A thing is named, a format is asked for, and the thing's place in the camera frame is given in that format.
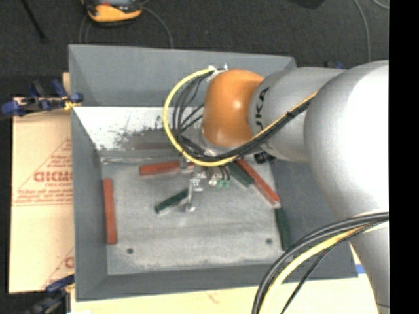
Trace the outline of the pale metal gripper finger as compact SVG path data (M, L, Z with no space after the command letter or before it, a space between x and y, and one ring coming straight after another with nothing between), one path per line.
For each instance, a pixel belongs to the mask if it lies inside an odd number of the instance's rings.
M193 180L189 180L187 200L185 202L185 211L192 212Z
M195 211L198 195L204 191L202 179L194 177L191 179L192 184L192 198L191 198L191 211Z

